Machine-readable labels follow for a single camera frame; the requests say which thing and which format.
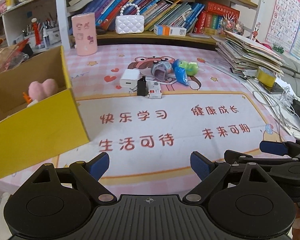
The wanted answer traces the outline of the small pink plush toy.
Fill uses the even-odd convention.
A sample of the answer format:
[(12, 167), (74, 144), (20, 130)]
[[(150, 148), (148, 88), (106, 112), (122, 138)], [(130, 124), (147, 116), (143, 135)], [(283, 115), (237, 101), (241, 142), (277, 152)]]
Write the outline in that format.
[(29, 87), (28, 92), (23, 92), (22, 96), (25, 102), (29, 105), (33, 102), (40, 102), (54, 94), (57, 94), (59, 88), (55, 79), (47, 79), (40, 83), (33, 81)]

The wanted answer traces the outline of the blue plastic packet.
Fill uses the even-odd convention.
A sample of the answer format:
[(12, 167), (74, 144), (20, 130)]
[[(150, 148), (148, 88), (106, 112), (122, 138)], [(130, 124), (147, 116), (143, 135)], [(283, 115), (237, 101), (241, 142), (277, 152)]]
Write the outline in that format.
[(186, 73), (188, 63), (186, 61), (177, 59), (173, 62), (172, 68), (174, 71), (174, 75), (178, 83), (181, 83), (185, 86), (188, 86), (188, 77)]

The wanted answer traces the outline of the staples box with cat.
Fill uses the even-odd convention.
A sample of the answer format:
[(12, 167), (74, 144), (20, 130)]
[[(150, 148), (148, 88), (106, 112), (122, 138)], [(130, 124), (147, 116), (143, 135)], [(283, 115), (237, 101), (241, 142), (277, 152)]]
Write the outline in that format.
[(148, 98), (149, 99), (161, 99), (162, 98), (162, 89), (158, 81), (149, 80), (146, 83)]

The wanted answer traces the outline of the black binder clip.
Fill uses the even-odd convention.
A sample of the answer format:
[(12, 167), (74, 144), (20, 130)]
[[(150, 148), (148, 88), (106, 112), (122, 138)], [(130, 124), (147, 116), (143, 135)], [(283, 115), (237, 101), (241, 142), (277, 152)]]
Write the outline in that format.
[(137, 85), (129, 90), (129, 94), (136, 93), (137, 96), (147, 96), (148, 90), (147, 90), (147, 81), (145, 76), (142, 76), (138, 81)]

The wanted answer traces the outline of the white charger cube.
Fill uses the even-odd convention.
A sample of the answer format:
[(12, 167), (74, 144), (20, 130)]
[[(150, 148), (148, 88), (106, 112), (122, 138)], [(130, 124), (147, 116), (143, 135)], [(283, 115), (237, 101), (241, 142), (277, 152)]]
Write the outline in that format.
[(119, 84), (121, 87), (133, 89), (137, 86), (137, 81), (139, 79), (139, 69), (126, 69), (120, 78)]

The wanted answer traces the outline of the grey purple toy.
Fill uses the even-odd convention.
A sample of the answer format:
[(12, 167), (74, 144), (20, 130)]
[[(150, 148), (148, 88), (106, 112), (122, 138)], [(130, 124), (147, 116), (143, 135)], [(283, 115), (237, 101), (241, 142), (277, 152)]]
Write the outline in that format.
[(172, 72), (172, 65), (168, 61), (155, 62), (151, 68), (153, 77), (161, 82), (164, 82)]

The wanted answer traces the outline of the green frog toy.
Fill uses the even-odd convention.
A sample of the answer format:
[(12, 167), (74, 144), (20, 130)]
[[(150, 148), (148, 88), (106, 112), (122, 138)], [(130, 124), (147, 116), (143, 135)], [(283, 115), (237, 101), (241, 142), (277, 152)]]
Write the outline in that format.
[(179, 61), (179, 67), (184, 68), (188, 76), (195, 76), (199, 71), (199, 66), (196, 62)]

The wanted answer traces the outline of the black smartphone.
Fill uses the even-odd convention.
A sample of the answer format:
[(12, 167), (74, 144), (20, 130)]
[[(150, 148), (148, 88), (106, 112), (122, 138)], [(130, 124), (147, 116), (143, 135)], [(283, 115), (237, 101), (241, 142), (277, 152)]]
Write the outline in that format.
[(285, 90), (277, 83), (274, 83), (273, 87), (268, 87), (264, 84), (261, 84), (262, 87), (266, 90), (269, 94), (282, 94)]

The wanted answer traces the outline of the yellow cardboard box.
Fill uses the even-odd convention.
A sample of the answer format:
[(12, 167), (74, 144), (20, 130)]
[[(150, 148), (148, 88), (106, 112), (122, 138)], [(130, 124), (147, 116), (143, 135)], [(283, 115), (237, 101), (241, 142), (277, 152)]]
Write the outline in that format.
[[(29, 85), (47, 79), (57, 93), (28, 106)], [(0, 179), (88, 142), (62, 46), (0, 73)]]

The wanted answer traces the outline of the pink printed desk mat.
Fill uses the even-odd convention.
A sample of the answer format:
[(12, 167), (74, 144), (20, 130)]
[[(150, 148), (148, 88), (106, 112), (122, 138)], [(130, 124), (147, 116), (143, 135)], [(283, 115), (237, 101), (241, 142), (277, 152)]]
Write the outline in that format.
[[(190, 153), (211, 160), (225, 150), (259, 154), (262, 140), (291, 136), (260, 103), (260, 97), (223, 72), (214, 51), (158, 45), (101, 46), (80, 57), (64, 51), (67, 72), (89, 142), (0, 179), (0, 197), (14, 193), (43, 163), (68, 167), (101, 152), (110, 155), (102, 183), (116, 194), (179, 193), (197, 181)], [(151, 60), (183, 59), (199, 65), (189, 86), (162, 85), (162, 98), (129, 94), (120, 78), (130, 67), (149, 70)]]

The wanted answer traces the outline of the stack of papers and books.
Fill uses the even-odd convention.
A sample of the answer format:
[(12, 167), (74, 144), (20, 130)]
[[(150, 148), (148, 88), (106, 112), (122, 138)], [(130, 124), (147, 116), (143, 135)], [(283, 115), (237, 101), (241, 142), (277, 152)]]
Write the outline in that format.
[(283, 75), (281, 67), (284, 59), (271, 49), (247, 37), (225, 32), (225, 35), (213, 35), (217, 52), (224, 57), (236, 72), (265, 68), (275, 75)]

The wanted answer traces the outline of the alphabet poster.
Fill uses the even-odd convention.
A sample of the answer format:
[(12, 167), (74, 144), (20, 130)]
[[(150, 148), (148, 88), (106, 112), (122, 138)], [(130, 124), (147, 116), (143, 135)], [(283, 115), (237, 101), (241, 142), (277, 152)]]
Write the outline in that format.
[(266, 42), (290, 52), (300, 24), (300, 0), (274, 0)]

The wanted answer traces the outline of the pink sticker cylinder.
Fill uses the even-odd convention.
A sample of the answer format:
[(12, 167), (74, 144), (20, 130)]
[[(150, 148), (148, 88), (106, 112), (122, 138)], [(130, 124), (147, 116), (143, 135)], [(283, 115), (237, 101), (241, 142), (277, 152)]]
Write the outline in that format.
[(97, 34), (94, 13), (74, 15), (71, 18), (75, 47), (78, 56), (97, 52)]

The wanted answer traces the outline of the white quilted pearl purse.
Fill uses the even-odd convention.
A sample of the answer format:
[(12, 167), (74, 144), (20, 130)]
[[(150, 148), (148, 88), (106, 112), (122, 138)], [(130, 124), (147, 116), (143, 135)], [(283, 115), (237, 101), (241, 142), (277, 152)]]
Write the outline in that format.
[[(124, 11), (128, 7), (134, 7), (136, 14), (125, 15)], [(119, 11), (119, 15), (115, 19), (115, 32), (118, 35), (124, 34), (140, 34), (144, 32), (144, 16), (140, 15), (140, 8), (135, 3), (127, 3)]]

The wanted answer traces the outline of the white cubby shelf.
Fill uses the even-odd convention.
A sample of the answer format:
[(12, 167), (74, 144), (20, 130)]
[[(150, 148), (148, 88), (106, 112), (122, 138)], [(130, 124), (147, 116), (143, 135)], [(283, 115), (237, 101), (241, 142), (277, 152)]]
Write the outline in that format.
[[(43, 41), (39, 47), (35, 45), (31, 23), (34, 17), (41, 25), (41, 36), (49, 35), (47, 47)], [(61, 36), (55, 0), (27, 0), (0, 14), (0, 38), (3, 40), (1, 47), (28, 40), (35, 54), (60, 46)]]

